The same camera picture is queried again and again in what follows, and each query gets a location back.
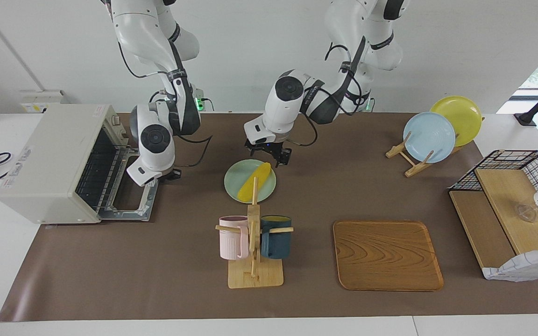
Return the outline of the pale green plate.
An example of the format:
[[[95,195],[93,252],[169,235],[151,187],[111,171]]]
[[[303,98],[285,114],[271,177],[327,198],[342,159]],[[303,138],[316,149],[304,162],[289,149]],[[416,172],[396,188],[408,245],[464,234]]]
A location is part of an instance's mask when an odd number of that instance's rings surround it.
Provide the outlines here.
[[[224,176],[224,189],[227,194],[233,199],[241,203],[251,204],[252,200],[249,199],[247,202],[238,198],[238,193],[241,188],[245,185],[251,175],[262,165],[269,166],[269,174],[265,181],[261,183],[259,179],[259,191],[258,191],[258,202],[261,202],[273,193],[277,185],[277,177],[271,164],[269,162],[263,162],[255,159],[247,159],[238,161],[233,164],[226,172]]]

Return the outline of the glass oven door with handle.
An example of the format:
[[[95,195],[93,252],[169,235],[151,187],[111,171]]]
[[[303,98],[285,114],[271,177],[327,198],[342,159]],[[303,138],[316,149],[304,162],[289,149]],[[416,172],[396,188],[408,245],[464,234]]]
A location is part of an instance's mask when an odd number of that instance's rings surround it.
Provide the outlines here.
[[[153,180],[145,184],[139,205],[136,209],[119,209],[114,202],[118,195],[119,183],[109,193],[103,194],[99,204],[94,207],[99,219],[114,221],[149,221],[154,206],[159,182]]]

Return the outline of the white toaster oven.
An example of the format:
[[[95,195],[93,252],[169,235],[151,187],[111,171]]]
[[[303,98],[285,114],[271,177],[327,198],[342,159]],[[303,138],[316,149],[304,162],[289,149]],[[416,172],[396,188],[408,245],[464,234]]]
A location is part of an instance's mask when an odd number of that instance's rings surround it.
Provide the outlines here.
[[[0,202],[39,225],[100,223],[94,207],[138,155],[111,105],[53,105],[4,178]]]

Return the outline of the brown table mat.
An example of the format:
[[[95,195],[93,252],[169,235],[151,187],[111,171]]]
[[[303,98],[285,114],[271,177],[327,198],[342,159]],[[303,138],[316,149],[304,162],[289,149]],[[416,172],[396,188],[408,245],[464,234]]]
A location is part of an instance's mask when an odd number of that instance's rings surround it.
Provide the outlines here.
[[[159,187],[151,221],[39,228],[0,322],[381,315],[538,314],[538,280],[485,280],[447,193],[482,159],[476,145],[414,178],[386,159],[410,113],[341,115],[319,140],[276,169],[263,213],[292,218],[279,287],[227,287],[218,219],[246,206],[225,191],[227,169],[248,155],[252,115],[203,115],[213,136],[200,166]],[[348,291],[335,264],[339,220],[417,220],[432,238],[444,286],[436,292]]]

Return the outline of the dark teal mug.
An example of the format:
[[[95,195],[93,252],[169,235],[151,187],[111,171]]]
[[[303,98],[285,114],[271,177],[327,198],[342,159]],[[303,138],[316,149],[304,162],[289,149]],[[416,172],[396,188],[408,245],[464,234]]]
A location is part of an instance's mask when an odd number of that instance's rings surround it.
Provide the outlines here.
[[[261,256],[269,259],[284,259],[290,255],[292,234],[269,232],[272,228],[292,227],[292,219],[283,215],[261,217]]]

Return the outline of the pink mug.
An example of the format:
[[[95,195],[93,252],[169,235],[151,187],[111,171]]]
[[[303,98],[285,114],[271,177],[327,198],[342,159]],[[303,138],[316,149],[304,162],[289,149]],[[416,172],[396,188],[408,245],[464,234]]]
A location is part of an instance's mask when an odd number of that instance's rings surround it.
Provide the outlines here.
[[[219,253],[226,260],[245,259],[248,251],[248,217],[224,216],[220,217],[219,225],[222,227],[237,228],[237,232],[219,231]]]

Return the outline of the wooden mug rack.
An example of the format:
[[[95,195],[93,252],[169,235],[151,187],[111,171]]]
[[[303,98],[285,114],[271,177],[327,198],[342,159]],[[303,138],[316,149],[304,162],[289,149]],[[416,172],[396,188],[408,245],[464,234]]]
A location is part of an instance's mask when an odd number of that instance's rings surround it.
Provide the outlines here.
[[[279,259],[261,255],[261,212],[258,204],[258,178],[253,179],[252,203],[248,205],[248,251],[245,259],[227,260],[227,285],[230,289],[277,287],[284,283]],[[216,225],[216,230],[237,232],[237,228]]]

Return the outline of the wooden plate rack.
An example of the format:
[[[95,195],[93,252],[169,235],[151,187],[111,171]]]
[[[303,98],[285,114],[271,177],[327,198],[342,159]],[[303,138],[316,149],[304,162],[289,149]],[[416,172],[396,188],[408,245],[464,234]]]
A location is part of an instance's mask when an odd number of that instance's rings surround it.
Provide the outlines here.
[[[433,163],[433,164],[429,164],[429,163],[427,163],[425,161],[418,161],[418,160],[414,159],[406,151],[405,143],[406,143],[406,141],[402,140],[401,143],[391,147],[391,149],[389,149],[389,151],[386,152],[386,157],[388,159],[391,159],[391,158],[393,158],[395,156],[401,156],[410,164],[410,168],[404,172],[404,175],[405,175],[406,178],[411,178],[411,177],[417,175],[418,173],[426,170],[430,166],[433,166],[434,164],[437,163],[436,162],[436,163]],[[462,147],[454,147],[451,155],[457,153],[462,148],[463,148],[463,146]]]

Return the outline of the brown wooden tray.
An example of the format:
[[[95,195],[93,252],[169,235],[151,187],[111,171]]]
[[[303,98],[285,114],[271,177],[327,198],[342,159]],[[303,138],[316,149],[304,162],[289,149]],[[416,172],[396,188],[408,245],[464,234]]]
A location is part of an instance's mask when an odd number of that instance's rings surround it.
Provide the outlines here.
[[[333,223],[338,280],[349,291],[435,292],[444,279],[426,225],[410,220]]]

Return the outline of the light blue plate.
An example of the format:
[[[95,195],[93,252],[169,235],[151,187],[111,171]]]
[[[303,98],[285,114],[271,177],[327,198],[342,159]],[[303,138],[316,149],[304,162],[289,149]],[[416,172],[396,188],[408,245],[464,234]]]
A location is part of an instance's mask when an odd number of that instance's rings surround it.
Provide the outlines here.
[[[455,141],[454,127],[444,116],[434,112],[417,113],[405,124],[402,139],[414,159],[429,164],[451,155]]]

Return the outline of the white socket box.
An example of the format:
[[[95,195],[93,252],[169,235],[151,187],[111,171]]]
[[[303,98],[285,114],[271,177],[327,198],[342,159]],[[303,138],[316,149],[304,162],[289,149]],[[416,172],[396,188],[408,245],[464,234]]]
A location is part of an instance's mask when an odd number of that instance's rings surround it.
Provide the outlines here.
[[[44,113],[56,104],[67,104],[62,90],[21,90],[21,107],[25,113]]]

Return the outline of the yellow plate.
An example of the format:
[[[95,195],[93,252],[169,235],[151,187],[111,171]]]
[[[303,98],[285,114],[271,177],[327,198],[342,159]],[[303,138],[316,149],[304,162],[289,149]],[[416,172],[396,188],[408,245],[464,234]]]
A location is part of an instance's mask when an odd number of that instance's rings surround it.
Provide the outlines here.
[[[474,140],[484,121],[477,104],[463,96],[441,98],[430,111],[442,115],[451,123],[454,128],[455,147],[462,147]]]

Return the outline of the light wooden stepped shelf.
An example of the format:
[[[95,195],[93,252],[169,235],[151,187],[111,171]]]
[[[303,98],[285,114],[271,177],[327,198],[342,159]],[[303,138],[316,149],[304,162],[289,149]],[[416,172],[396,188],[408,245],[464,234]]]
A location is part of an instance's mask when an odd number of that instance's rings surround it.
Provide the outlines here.
[[[517,206],[534,206],[535,187],[521,170],[477,169],[472,189],[451,189],[450,198],[481,268],[538,250],[538,214],[533,223]]]

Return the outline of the clear glass cup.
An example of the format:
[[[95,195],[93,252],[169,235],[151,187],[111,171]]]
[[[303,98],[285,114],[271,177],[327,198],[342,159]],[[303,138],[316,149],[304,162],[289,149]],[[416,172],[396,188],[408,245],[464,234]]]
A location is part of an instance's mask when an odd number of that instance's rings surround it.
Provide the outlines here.
[[[535,223],[538,217],[538,207],[519,203],[515,206],[515,212],[519,219],[527,223]]]

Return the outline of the white checked cloth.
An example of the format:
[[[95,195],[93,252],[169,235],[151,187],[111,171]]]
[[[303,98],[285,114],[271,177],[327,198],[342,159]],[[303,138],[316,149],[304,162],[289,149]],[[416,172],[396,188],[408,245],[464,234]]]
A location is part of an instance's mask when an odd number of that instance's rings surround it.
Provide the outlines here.
[[[482,274],[487,280],[512,282],[538,280],[538,250],[519,254],[499,267],[484,267]]]

